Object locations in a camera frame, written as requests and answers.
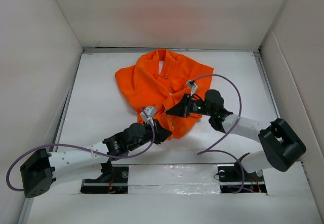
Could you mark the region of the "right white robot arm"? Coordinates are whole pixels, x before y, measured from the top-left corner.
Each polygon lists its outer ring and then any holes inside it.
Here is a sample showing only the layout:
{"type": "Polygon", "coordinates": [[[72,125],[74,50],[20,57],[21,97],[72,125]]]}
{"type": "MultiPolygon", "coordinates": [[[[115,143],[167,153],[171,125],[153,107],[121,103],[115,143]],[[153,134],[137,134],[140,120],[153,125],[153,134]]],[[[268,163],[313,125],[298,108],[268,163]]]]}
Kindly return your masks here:
{"type": "Polygon", "coordinates": [[[209,116],[209,124],[214,130],[260,143],[261,151],[241,157],[241,164],[234,168],[235,177],[241,181],[258,170],[274,168],[286,172],[307,150],[285,120],[277,118],[272,122],[263,122],[240,117],[224,108],[224,100],[215,89],[208,90],[204,99],[185,94],[181,101],[166,113],[178,117],[189,117],[191,114],[206,115],[209,116]]]}

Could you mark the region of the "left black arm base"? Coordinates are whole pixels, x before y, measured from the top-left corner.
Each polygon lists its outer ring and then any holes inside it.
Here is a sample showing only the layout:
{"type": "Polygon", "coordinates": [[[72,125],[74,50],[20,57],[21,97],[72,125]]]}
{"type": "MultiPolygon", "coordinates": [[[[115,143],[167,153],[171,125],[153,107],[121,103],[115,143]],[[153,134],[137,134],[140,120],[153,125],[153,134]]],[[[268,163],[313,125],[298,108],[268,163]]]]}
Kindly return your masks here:
{"type": "Polygon", "coordinates": [[[83,194],[127,194],[129,166],[101,164],[101,175],[98,178],[87,178],[82,181],[80,192],[83,194]]]}

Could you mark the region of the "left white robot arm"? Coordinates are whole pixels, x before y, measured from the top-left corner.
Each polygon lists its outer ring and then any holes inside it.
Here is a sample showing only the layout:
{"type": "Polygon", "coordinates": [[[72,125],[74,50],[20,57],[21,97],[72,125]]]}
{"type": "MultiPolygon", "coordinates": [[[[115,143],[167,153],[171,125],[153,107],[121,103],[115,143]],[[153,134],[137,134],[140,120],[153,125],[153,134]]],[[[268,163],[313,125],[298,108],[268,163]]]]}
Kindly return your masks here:
{"type": "Polygon", "coordinates": [[[130,158],[129,153],[141,146],[161,144],[172,135],[158,120],[133,123],[123,131],[88,147],[76,146],[73,151],[36,150],[21,166],[25,198],[34,198],[60,184],[64,177],[86,166],[100,164],[95,176],[102,182],[112,178],[112,161],[130,158]]]}

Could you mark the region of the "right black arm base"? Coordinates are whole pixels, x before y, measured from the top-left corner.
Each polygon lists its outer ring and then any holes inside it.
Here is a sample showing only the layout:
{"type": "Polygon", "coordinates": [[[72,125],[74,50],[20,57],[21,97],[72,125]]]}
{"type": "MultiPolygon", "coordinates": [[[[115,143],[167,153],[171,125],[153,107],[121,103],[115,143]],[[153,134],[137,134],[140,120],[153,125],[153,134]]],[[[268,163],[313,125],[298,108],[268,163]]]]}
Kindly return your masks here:
{"type": "Polygon", "coordinates": [[[220,165],[214,179],[220,183],[222,194],[227,193],[267,193],[263,171],[253,173],[242,171],[234,165],[220,165]]]}

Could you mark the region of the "orange zip jacket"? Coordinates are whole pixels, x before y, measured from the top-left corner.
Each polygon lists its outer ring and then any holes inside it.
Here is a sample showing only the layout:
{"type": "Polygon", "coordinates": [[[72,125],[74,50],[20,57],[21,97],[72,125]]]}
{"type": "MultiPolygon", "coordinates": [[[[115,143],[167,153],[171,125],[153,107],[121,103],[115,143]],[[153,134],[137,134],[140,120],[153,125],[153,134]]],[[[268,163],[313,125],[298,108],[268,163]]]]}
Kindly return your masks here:
{"type": "Polygon", "coordinates": [[[214,69],[183,54],[158,49],[142,55],[135,65],[115,73],[118,88],[129,105],[140,112],[147,106],[157,108],[154,119],[172,132],[171,138],[180,139],[197,123],[200,115],[187,118],[166,114],[164,101],[173,99],[175,105],[184,94],[191,92],[188,80],[197,79],[196,93],[204,98],[210,89],[214,69]]]}

